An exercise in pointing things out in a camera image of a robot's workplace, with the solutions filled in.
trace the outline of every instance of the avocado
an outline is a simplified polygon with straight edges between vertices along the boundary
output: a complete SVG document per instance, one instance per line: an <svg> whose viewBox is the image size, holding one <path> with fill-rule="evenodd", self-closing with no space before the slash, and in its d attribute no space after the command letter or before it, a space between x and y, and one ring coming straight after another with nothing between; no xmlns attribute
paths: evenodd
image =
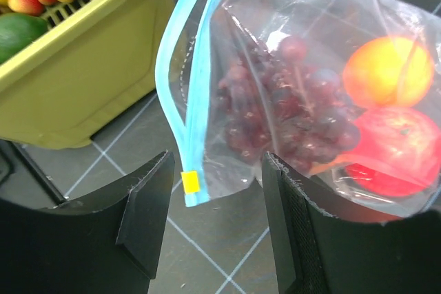
<svg viewBox="0 0 441 294"><path fill-rule="evenodd" d="M48 31L40 17L21 13L0 15L0 65Z"/></svg>

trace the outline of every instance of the orange fruit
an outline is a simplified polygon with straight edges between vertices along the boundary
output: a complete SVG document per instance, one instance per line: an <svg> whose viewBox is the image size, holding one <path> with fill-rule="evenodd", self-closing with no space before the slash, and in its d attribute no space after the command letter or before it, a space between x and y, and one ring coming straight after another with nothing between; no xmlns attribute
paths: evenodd
<svg viewBox="0 0 441 294"><path fill-rule="evenodd" d="M343 83L355 104L411 107L427 93L435 65L429 52L404 37L374 39L352 54Z"/></svg>

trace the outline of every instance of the plastic bin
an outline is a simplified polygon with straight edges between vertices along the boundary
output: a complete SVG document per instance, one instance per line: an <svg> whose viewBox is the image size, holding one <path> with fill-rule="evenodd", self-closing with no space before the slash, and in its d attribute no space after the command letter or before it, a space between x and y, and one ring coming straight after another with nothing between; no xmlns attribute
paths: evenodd
<svg viewBox="0 0 441 294"><path fill-rule="evenodd" d="M173 7L173 0L76 0L46 12L54 28L0 66L0 138L50 149L91 143L154 89Z"/></svg>

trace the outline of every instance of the plastic bag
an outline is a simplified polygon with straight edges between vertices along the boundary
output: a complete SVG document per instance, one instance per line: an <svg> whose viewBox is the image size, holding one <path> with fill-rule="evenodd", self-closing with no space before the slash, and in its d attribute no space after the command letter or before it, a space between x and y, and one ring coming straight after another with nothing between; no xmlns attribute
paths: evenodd
<svg viewBox="0 0 441 294"><path fill-rule="evenodd" d="M272 151L354 202L425 208L441 166L440 21L397 0L179 0L156 82L187 206L259 180Z"/></svg>

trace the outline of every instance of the bunch of grapes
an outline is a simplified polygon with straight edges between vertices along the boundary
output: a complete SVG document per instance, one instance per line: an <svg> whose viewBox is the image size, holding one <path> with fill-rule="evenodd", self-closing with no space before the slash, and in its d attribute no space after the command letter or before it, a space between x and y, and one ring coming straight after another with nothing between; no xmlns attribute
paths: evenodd
<svg viewBox="0 0 441 294"><path fill-rule="evenodd" d="M250 43L219 82L217 102L229 119L225 141L245 162L277 150L308 174L315 162L329 163L358 144L339 75L306 64L306 56L307 46L296 36L284 38L275 52L261 41Z"/></svg>

